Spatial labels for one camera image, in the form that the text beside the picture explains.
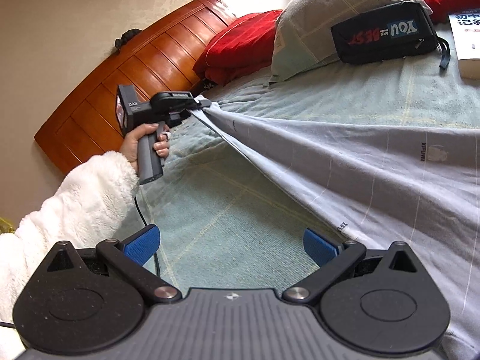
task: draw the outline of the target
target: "fleece bathrobe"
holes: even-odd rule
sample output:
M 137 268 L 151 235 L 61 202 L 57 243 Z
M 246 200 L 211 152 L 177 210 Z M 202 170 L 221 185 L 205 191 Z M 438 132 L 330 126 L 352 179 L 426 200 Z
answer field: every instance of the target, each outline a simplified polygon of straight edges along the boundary
M 97 155 L 73 169 L 40 211 L 28 214 L 14 234 L 0 235 L 0 321 L 12 322 L 15 300 L 59 240 L 91 248 L 111 238 L 134 204 L 138 177 L 118 152 Z M 0 360 L 24 350 L 14 329 L 0 327 Z

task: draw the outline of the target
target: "wooden headboard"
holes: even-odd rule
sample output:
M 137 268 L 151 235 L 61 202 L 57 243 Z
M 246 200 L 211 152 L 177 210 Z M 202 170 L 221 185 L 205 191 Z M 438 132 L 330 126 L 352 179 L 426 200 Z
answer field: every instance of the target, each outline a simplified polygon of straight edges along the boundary
M 141 101 L 160 91 L 188 91 L 199 78 L 192 67 L 213 36 L 235 17 L 216 0 L 193 0 L 109 56 L 58 106 L 35 140 L 64 173 L 93 155 L 118 150 L 118 84 L 133 84 Z

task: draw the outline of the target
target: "zipper pull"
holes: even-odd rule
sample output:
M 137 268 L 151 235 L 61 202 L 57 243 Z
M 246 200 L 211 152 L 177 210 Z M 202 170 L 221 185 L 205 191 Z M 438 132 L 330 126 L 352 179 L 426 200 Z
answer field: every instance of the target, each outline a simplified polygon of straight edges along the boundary
M 422 42 L 423 42 L 424 40 L 425 40 L 425 39 L 419 39 L 417 45 L 415 46 L 415 48 L 418 49 L 418 48 L 421 46 L 421 44 L 422 44 Z

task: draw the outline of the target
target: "gray pillow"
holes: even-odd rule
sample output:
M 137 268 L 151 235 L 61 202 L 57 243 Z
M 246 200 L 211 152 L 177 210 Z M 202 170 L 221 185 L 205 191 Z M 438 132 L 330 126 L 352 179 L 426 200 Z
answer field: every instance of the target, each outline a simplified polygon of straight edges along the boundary
M 400 1 L 423 0 L 290 0 L 277 19 L 270 82 L 338 61 L 330 28 L 359 13 Z

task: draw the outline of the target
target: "blue gripper pad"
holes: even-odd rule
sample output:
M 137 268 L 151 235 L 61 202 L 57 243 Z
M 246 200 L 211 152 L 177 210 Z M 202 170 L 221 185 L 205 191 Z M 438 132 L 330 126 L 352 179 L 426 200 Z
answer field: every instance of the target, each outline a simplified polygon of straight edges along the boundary
M 155 225 L 144 227 L 120 244 L 123 254 L 141 266 L 154 255 L 159 247 L 160 230 Z
M 320 267 L 339 254 L 338 243 L 324 235 L 320 236 L 309 228 L 303 233 L 303 249 Z

